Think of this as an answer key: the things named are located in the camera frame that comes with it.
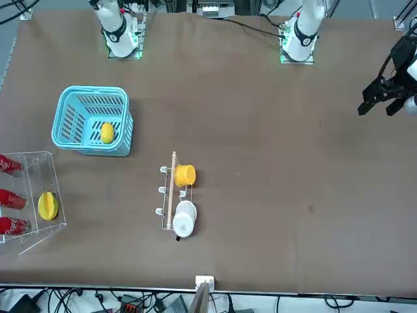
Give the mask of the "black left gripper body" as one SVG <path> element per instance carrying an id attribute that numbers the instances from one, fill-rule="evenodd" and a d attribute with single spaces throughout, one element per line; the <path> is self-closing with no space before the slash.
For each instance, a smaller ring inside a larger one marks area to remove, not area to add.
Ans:
<path id="1" fill-rule="evenodd" d="M 396 71 L 416 74 L 416 36 L 402 36 L 391 49 L 390 56 Z"/>

